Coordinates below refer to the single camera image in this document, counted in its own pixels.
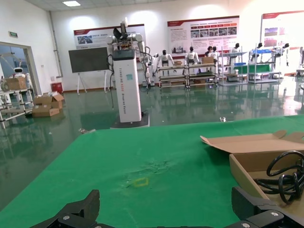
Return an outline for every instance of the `doorway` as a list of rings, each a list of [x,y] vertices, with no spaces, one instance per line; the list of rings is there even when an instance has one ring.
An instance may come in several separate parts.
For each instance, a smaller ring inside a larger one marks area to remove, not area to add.
[[[0,78],[9,78],[15,73],[16,67],[23,68],[24,74],[29,73],[33,93],[40,95],[41,89],[31,47],[0,42]]]

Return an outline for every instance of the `ceiling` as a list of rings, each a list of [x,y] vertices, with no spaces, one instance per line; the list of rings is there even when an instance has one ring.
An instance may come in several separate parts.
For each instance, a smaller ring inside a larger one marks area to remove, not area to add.
[[[68,7],[62,2],[69,0],[25,0],[46,11],[90,9],[174,0],[76,0],[81,6]]]

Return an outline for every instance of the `television screen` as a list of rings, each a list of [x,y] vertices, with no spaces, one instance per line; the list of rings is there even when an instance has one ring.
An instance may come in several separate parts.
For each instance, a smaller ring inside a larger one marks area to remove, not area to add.
[[[105,47],[68,51],[73,73],[108,70]]]

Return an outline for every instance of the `red box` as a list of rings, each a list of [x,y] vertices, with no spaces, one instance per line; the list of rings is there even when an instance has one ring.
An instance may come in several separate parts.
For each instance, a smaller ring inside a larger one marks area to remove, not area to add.
[[[51,87],[52,87],[52,92],[58,92],[60,94],[63,92],[62,83],[61,82],[52,83]]]

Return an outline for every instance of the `display board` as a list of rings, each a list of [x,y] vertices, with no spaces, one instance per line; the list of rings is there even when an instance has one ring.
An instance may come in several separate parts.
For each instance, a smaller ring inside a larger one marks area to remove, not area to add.
[[[169,51],[184,56],[191,46],[204,54],[208,46],[230,50],[238,42],[239,16],[168,21]]]
[[[92,48],[69,51],[71,67],[73,73],[88,71],[108,70],[107,48]]]
[[[286,67],[285,71],[287,74],[295,72],[300,62],[299,48],[304,45],[304,31],[299,27],[299,23],[303,20],[304,10],[262,15],[261,42],[264,47],[272,48],[289,43],[289,67]]]
[[[120,26],[74,30],[76,49],[107,47],[105,39],[107,36],[113,36],[114,28],[117,28],[119,31],[121,31]],[[126,30],[128,34],[140,33],[143,37],[143,41],[146,43],[144,24],[129,25]],[[136,42],[134,43],[134,46],[135,49],[138,48]]]

